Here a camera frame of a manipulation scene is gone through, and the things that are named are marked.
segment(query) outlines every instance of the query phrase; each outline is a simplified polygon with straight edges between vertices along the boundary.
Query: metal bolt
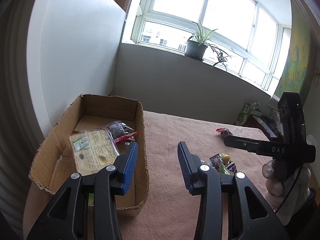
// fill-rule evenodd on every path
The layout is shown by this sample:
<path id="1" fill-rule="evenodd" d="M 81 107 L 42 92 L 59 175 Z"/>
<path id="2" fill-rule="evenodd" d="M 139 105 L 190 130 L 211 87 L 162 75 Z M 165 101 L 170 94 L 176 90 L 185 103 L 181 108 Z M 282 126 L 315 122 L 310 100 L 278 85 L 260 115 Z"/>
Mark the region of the metal bolt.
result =
<path id="1" fill-rule="evenodd" d="M 78 179 L 80 177 L 80 174 L 75 172 L 71 174 L 71 179 Z"/>
<path id="2" fill-rule="evenodd" d="M 114 165 L 109 165 L 106 167 L 107 171 L 114 171 L 116 167 Z"/>
<path id="3" fill-rule="evenodd" d="M 208 165 L 201 165 L 201 166 L 200 166 L 200 169 L 201 169 L 202 171 L 208 171 L 208 170 L 210 169 L 210 167 L 209 167 Z"/>
<path id="4" fill-rule="evenodd" d="M 237 173 L 236 173 L 236 176 L 237 176 L 239 179 L 244 179 L 245 174 L 244 174 L 243 172 L 237 172 Z"/>

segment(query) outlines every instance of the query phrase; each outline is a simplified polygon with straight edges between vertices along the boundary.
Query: pink blanket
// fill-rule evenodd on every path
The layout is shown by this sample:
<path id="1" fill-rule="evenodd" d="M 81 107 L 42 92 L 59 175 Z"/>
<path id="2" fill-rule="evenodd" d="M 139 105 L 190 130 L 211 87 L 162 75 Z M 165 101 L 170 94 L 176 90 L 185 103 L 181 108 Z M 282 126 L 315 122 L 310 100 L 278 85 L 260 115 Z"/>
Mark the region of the pink blanket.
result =
<path id="1" fill-rule="evenodd" d="M 190 152 L 203 160 L 217 153 L 229 153 L 237 170 L 244 172 L 265 195 L 261 168 L 271 158 L 225 147 L 216 129 L 227 127 L 236 136 L 268 140 L 262 131 L 146 111 L 144 122 L 149 197 L 137 217 L 119 217 L 123 240 L 193 239 L 200 196 L 191 196 L 185 188 L 177 157 L 180 141 L 185 141 Z M 225 213 L 222 239 L 228 239 L 227 228 Z"/>

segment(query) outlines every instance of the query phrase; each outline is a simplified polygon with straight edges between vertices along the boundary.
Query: spider plant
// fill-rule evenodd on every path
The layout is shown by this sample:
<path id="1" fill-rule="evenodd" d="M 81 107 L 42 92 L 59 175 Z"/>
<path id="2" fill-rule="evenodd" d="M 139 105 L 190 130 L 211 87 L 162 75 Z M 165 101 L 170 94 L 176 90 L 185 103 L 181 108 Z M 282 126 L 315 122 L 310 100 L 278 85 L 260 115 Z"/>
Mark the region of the spider plant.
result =
<path id="1" fill-rule="evenodd" d="M 214 38 L 210 37 L 210 34 L 215 32 L 217 29 L 209 31 L 209 30 L 206 30 L 202 26 L 202 23 L 200 21 L 199 21 L 199 24 L 196 22 L 194 22 L 194 23 L 197 25 L 198 30 L 196 31 L 195 34 L 193 34 L 189 37 L 188 41 L 190 41 L 190 40 L 196 41 L 199 43 L 198 46 L 205 45 L 206 47 L 210 47 L 212 49 L 213 53 L 215 53 L 217 55 L 217 60 L 218 60 L 218 62 L 214 63 L 212 67 L 219 64 L 219 65 L 225 67 L 227 70 L 226 62 L 228 61 L 228 57 L 231 57 L 231 56 L 229 56 L 228 53 L 226 53 L 224 50 L 218 48 L 214 44 L 209 43 L 209 41 L 215 41 Z"/>

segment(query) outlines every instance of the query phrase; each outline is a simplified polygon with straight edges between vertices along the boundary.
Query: food package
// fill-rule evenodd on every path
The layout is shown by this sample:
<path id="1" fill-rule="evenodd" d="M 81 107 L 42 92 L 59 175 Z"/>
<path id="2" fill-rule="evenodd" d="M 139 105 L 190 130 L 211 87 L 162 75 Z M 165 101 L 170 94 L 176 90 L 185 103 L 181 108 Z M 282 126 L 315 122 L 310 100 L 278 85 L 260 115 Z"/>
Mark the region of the food package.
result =
<path id="1" fill-rule="evenodd" d="M 216 131 L 220 133 L 222 138 L 225 138 L 226 136 L 229 136 L 229 135 L 233 135 L 233 133 L 227 128 L 218 128 L 216 129 Z"/>
<path id="2" fill-rule="evenodd" d="M 119 151 L 111 134 L 106 129 L 84 130 L 69 137 L 76 163 L 81 175 L 97 173 L 107 165 L 113 164 Z"/>
<path id="3" fill-rule="evenodd" d="M 114 143 L 124 142 L 127 140 L 134 141 L 134 136 L 139 134 L 122 121 L 111 122 L 102 126 L 101 129 L 106 129 L 111 133 Z"/>
<path id="4" fill-rule="evenodd" d="M 250 104 L 245 103 L 244 106 L 242 107 L 234 125 L 243 126 L 244 123 L 249 118 L 251 112 L 253 110 L 258 110 L 259 108 L 260 108 L 260 103 L 257 101 L 253 101 Z"/>
<path id="5" fill-rule="evenodd" d="M 205 164 L 216 169 L 220 173 L 233 175 L 237 169 L 233 161 L 230 160 L 229 154 L 216 154 L 210 158 Z"/>

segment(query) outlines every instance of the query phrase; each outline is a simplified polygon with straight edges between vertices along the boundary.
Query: window frame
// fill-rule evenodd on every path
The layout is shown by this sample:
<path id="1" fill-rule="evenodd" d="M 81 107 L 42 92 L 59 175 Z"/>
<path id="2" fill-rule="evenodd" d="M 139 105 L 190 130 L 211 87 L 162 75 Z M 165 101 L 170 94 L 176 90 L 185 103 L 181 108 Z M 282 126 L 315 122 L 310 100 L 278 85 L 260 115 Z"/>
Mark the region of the window frame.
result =
<path id="1" fill-rule="evenodd" d="M 271 83 L 272 77 L 274 77 L 278 80 L 278 78 L 276 76 L 274 76 L 273 72 L 275 70 L 276 63 L 277 63 L 277 60 L 279 57 L 280 46 L 281 46 L 281 41 L 282 41 L 282 36 L 283 36 L 283 30 L 284 30 L 284 28 L 291 29 L 291 26 L 279 24 L 279 22 L 275 19 L 275 17 L 273 17 L 273 15 L 265 7 L 263 7 L 257 0 L 251 0 L 251 1 L 253 3 L 255 3 L 255 16 L 254 16 L 254 22 L 252 24 L 252 31 L 251 31 L 251 35 L 250 35 L 250 39 L 249 39 L 248 49 L 241 47 L 240 45 L 236 44 L 232 40 L 230 40 L 230 39 L 228 39 L 228 38 L 226 38 L 216 32 L 213 32 L 210 35 L 210 37 L 215 39 L 215 43 L 217 43 L 223 47 L 226 47 L 227 49 L 231 48 L 231 50 L 233 50 L 236 54 L 238 54 L 239 56 L 244 58 L 239 73 L 235 73 L 232 70 L 227 69 L 228 73 L 231 73 L 231 74 L 249 82 L 250 84 L 258 87 L 259 89 L 265 91 L 266 93 L 270 94 L 268 92 L 268 88 Z M 140 14 L 138 13 L 136 16 L 133 30 L 132 30 L 132 35 L 131 35 L 131 40 L 133 40 L 136 44 L 141 44 L 141 45 L 145 45 L 145 46 L 150 45 L 152 47 L 157 46 L 155 44 L 151 45 L 148 42 L 141 41 L 141 36 L 142 36 L 144 25 L 145 25 L 146 21 L 167 25 L 170 27 L 174 27 L 174 28 L 177 28 L 180 30 L 190 32 L 190 33 L 195 33 L 195 31 L 197 30 L 197 26 L 192 21 L 187 20 L 187 19 L 183 19 L 181 17 L 177 17 L 174 15 L 169 15 L 169 14 L 166 14 L 163 12 L 153 11 L 154 2 L 155 2 L 155 0 L 141 0 L 140 1 L 141 13 Z M 204 14 L 205 14 L 207 4 L 208 4 L 208 0 L 204 0 L 203 7 L 202 7 L 200 17 L 199 17 L 199 21 L 201 21 L 201 22 L 204 19 Z M 264 65 L 262 62 L 260 62 L 260 60 L 258 60 L 254 55 L 251 54 L 251 48 L 252 48 L 253 39 L 254 39 L 255 32 L 256 32 L 256 26 L 257 26 L 257 22 L 258 22 L 258 15 L 259 15 L 260 8 L 262 8 L 273 19 L 273 21 L 277 25 L 276 37 L 275 37 L 275 43 L 274 43 L 275 45 L 273 47 L 273 51 L 272 51 L 271 58 L 270 58 L 268 65 Z M 175 51 L 175 52 L 180 51 L 177 49 L 168 49 L 168 50 Z M 243 71 L 244 66 L 247 63 L 247 61 L 250 61 L 255 66 L 257 66 L 259 69 L 261 69 L 263 72 L 266 73 L 266 76 L 265 76 L 261 86 L 257 85 L 253 81 L 241 76 L 242 71 Z M 210 64 L 210 65 L 213 65 L 213 62 L 211 62 L 209 60 L 205 59 L 204 62 L 207 64 Z M 223 66 L 216 65 L 216 67 L 226 71 L 226 69 Z"/>

